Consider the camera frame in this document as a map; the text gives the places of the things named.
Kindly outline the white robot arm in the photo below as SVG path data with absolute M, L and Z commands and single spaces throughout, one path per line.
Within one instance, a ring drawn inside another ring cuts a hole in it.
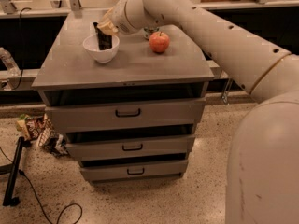
M 120 0 L 107 35 L 173 24 L 257 102 L 227 161 L 226 224 L 299 224 L 299 58 L 191 0 Z

